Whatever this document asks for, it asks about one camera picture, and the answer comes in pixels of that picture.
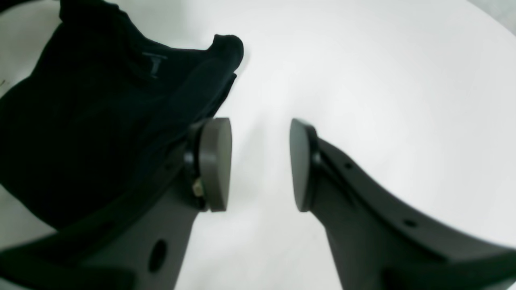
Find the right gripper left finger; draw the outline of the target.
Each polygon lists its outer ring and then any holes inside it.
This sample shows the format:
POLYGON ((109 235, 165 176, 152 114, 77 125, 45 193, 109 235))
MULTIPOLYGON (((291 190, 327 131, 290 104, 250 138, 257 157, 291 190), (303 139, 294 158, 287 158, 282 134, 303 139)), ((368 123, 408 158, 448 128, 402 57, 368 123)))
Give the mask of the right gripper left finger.
POLYGON ((1 279, 23 290, 173 290, 192 225, 226 211, 229 118, 199 121, 137 189, 57 233, 1 252, 1 279))

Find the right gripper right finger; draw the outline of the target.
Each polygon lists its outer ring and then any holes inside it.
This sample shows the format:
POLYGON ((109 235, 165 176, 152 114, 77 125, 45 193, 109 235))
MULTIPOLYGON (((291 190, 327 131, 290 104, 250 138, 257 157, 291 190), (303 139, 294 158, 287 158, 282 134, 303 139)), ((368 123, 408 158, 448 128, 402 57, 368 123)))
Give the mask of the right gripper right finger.
POLYGON ((385 190, 298 118, 289 131, 295 203, 322 224, 345 290, 508 290, 515 249, 473 237, 385 190))

